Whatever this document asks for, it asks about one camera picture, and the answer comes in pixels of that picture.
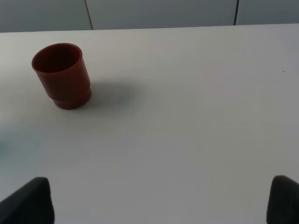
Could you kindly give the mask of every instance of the white table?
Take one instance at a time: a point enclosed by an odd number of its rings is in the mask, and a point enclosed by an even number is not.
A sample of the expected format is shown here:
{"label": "white table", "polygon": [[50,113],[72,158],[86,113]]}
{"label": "white table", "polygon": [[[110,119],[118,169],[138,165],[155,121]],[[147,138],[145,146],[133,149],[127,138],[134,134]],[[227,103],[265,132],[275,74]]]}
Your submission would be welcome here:
{"label": "white table", "polygon": [[[31,68],[83,50],[65,111]],[[299,25],[0,34],[0,199],[50,180],[57,224],[261,224],[299,181]]]}

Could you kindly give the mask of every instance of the black object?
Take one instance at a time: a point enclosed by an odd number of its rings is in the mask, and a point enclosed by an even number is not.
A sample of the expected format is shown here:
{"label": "black object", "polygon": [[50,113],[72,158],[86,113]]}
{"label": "black object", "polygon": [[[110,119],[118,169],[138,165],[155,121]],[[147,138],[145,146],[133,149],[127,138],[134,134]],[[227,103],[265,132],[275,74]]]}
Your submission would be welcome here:
{"label": "black object", "polygon": [[0,224],[53,224],[54,220],[45,177],[34,178],[0,203]]}
{"label": "black object", "polygon": [[274,177],[267,210],[267,224],[299,223],[299,184],[286,176]]}

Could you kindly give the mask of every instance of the cup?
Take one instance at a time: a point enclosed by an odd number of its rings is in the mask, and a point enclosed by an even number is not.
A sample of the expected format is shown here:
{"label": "cup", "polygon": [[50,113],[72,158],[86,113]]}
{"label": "cup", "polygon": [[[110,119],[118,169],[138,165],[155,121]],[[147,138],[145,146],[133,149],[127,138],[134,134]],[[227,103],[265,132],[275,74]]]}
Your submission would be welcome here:
{"label": "cup", "polygon": [[78,46],[71,43],[50,45],[34,56],[32,68],[58,107],[75,109],[89,100],[90,80]]}

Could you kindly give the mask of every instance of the cup rim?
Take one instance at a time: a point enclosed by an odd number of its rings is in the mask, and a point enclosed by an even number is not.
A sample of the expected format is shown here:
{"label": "cup rim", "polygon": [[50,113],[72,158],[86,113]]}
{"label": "cup rim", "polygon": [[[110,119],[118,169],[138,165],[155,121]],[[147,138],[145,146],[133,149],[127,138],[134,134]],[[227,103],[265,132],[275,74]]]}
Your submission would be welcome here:
{"label": "cup rim", "polygon": [[[67,69],[64,69],[64,70],[61,70],[61,71],[44,72],[44,71],[40,71],[40,70],[38,70],[38,69],[34,66],[34,63],[35,63],[35,60],[39,57],[39,55],[40,55],[42,52],[44,52],[45,50],[47,50],[47,49],[49,49],[49,48],[53,48],[53,47],[58,46],[58,45],[71,46],[71,47],[76,48],[76,50],[79,51],[79,59],[78,59],[78,60],[77,60],[71,67],[69,67],[69,68],[67,68]],[[38,51],[38,52],[36,53],[36,55],[33,57],[33,59],[32,59],[31,66],[32,66],[32,68],[34,69],[34,71],[38,72],[39,74],[45,74],[45,75],[48,75],[48,74],[49,74],[49,75],[51,75],[51,74],[58,74],[58,73],[65,72],[65,71],[68,71],[68,70],[72,69],[74,66],[76,66],[77,64],[80,63],[80,61],[82,60],[82,57],[83,57],[83,56],[82,56],[82,50],[81,50],[81,48],[78,47],[77,45],[72,44],[72,43],[55,43],[55,44],[49,45],[48,47],[45,47],[45,48],[41,49],[40,51]]]}

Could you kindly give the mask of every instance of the cup base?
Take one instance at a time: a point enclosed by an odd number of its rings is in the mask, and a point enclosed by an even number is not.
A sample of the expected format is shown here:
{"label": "cup base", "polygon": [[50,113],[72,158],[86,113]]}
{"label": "cup base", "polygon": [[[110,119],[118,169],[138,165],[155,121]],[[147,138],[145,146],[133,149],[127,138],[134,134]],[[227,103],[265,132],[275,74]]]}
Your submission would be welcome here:
{"label": "cup base", "polygon": [[85,103],[87,103],[87,101],[90,99],[90,95],[91,95],[91,90],[89,88],[88,91],[81,98],[78,98],[76,100],[72,100],[72,101],[56,101],[56,100],[53,100],[53,101],[54,101],[55,105],[60,107],[61,109],[72,110],[72,109],[76,109],[78,107],[81,107]]}

